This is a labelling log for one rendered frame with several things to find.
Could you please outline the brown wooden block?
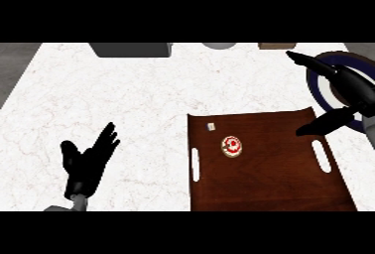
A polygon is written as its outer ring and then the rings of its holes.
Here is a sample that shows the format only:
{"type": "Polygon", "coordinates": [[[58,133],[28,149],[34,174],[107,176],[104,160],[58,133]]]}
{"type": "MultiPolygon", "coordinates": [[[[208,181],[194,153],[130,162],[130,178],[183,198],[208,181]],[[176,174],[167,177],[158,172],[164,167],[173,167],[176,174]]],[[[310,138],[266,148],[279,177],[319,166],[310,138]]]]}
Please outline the brown wooden block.
{"type": "Polygon", "coordinates": [[[260,50],[290,50],[297,43],[259,43],[260,50]]]}

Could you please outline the dark grey box appliance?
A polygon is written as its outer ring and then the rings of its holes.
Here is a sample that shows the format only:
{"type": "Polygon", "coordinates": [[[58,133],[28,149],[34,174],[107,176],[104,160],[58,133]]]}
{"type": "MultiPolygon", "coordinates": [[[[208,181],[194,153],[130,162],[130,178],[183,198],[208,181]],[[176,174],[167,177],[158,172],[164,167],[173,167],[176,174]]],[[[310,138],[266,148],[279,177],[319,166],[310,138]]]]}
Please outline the dark grey box appliance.
{"type": "Polygon", "coordinates": [[[170,43],[90,43],[101,58],[169,58],[170,43]]]}

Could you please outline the grey round object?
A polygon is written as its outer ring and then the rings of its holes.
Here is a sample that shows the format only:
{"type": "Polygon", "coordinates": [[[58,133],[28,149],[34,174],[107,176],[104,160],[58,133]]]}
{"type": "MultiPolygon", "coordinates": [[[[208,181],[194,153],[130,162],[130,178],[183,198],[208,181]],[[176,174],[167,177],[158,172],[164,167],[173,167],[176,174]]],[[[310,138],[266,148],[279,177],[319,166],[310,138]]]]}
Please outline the grey round object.
{"type": "Polygon", "coordinates": [[[204,46],[213,50],[226,50],[229,49],[236,43],[202,43],[204,46]]]}

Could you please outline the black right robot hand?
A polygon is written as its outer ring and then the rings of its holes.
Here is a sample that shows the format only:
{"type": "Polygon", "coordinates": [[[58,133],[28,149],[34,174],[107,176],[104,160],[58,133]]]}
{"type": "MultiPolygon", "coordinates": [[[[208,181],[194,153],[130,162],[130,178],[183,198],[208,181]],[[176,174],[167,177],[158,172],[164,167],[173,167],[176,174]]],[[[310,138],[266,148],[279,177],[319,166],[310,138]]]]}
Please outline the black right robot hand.
{"type": "Polygon", "coordinates": [[[303,65],[312,72],[322,75],[338,94],[349,102],[349,107],[331,109],[297,131],[297,136],[327,135],[355,121],[355,113],[365,117],[375,116],[375,85],[346,65],[325,63],[321,59],[304,54],[285,52],[294,63],[303,65]]]}

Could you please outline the brown wooden tray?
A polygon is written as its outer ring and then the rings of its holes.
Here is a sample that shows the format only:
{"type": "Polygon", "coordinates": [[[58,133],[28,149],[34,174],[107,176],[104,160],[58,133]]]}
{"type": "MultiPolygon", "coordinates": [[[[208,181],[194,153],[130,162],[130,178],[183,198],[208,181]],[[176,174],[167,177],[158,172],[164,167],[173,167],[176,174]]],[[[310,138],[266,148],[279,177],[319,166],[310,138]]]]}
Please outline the brown wooden tray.
{"type": "Polygon", "coordinates": [[[322,136],[296,135],[315,119],[312,108],[297,111],[188,117],[189,152],[200,155],[191,171],[195,210],[353,211],[356,205],[327,152],[331,171],[321,168],[312,143],[322,136]],[[216,124],[210,131],[207,124],[216,124]],[[244,151],[229,158],[222,140],[239,138],[244,151]]]}

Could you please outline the blue rimmed white plate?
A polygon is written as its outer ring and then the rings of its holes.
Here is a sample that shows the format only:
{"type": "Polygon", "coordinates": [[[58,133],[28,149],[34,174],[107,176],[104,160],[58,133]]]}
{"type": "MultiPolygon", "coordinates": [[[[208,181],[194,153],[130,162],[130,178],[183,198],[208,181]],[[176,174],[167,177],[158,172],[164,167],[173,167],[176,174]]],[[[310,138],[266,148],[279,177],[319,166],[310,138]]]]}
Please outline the blue rimmed white plate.
{"type": "MultiPolygon", "coordinates": [[[[371,114],[375,114],[375,62],[360,55],[343,51],[322,53],[316,58],[327,64],[344,65],[371,82],[356,92],[356,100],[363,100],[369,106],[371,114]]],[[[349,99],[338,93],[329,80],[310,69],[306,71],[306,82],[312,96],[325,111],[350,106],[349,99]]]]}

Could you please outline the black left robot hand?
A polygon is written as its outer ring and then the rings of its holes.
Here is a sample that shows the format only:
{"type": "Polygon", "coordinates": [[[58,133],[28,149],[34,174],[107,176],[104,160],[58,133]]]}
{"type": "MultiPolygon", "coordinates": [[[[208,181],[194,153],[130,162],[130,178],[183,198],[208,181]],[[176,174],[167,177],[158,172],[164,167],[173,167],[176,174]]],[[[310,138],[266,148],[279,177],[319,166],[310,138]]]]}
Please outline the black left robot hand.
{"type": "Polygon", "coordinates": [[[65,198],[71,198],[77,194],[84,197],[93,196],[104,169],[118,144],[120,140],[117,139],[112,123],[108,123],[104,127],[93,145],[83,153],[70,140],[61,143],[64,169],[70,175],[65,198]]]}

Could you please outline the red and white cupcake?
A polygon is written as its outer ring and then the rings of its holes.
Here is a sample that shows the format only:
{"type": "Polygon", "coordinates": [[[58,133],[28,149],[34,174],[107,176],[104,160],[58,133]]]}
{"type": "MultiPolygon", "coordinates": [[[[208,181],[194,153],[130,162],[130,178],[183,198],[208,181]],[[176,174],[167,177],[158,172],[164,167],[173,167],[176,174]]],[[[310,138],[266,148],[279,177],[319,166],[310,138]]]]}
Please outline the red and white cupcake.
{"type": "Polygon", "coordinates": [[[242,142],[238,137],[228,136],[222,140],[222,152],[229,158],[236,158],[241,156],[244,151],[242,142]]]}

